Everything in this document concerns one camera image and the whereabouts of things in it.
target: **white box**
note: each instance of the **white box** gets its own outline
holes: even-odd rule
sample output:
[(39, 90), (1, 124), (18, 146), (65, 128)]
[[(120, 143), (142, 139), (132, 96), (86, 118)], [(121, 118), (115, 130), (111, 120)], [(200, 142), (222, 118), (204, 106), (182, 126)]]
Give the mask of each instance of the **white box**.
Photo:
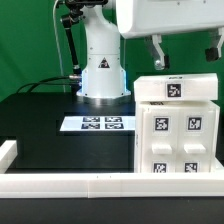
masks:
[(223, 27), (223, 8), (223, 0), (116, 1), (118, 29), (124, 38)]
[(210, 172), (219, 107), (208, 102), (138, 102), (135, 172)]
[(218, 99), (215, 73), (142, 76), (134, 82), (135, 101), (204, 101)]

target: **black table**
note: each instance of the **black table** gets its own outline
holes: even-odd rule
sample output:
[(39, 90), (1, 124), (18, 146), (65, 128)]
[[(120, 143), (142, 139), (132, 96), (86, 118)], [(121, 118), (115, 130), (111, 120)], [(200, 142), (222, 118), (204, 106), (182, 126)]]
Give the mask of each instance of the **black table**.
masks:
[[(134, 132), (59, 132), (64, 116), (133, 116), (134, 102), (78, 103), (71, 94), (11, 95), (0, 136), (18, 141), (7, 173), (133, 172)], [(217, 156), (224, 159), (219, 134)], [(1, 223), (224, 223), (224, 198), (0, 199)]]

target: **white block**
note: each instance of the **white block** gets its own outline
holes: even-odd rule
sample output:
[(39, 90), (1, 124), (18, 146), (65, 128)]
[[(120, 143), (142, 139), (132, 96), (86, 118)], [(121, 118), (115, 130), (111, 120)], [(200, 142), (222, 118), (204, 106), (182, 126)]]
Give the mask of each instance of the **white block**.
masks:
[(5, 173), (17, 156), (17, 145), (14, 140), (7, 140), (0, 147), (0, 173)]
[(219, 107), (211, 101), (136, 104), (135, 172), (215, 169)]
[(206, 153), (206, 148), (202, 144), (185, 144), (184, 150), (187, 154)]
[(172, 154), (172, 148), (168, 144), (153, 144), (152, 151), (154, 154)]
[(135, 101), (204, 101), (218, 99), (217, 75), (142, 76), (134, 82)]
[(0, 198), (224, 196), (223, 174), (0, 174)]

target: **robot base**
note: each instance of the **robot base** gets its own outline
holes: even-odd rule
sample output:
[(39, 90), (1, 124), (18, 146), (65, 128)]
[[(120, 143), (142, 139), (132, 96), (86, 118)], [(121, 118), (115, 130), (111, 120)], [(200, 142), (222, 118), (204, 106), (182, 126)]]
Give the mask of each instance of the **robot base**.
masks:
[(131, 101), (131, 92), (125, 93), (125, 95), (117, 98), (91, 98), (77, 94), (77, 100), (79, 102), (95, 104), (95, 105), (117, 105), (122, 103), (128, 103)]

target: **white panel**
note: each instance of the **white panel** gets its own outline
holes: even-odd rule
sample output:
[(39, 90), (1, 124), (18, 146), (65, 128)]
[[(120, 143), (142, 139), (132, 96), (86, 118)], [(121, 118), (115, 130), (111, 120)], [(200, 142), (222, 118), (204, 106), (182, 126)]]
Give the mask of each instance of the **white panel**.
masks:
[(116, 10), (125, 38), (224, 26), (223, 0), (118, 0)]
[(211, 172), (219, 107), (211, 101), (138, 102), (135, 172)]
[(224, 168), (218, 164), (216, 170), (194, 174), (1, 174), (0, 198), (224, 196)]
[(5, 173), (17, 156), (17, 145), (14, 140), (7, 140), (0, 147), (0, 173)]
[(216, 74), (142, 76), (134, 82), (135, 101), (218, 99)]

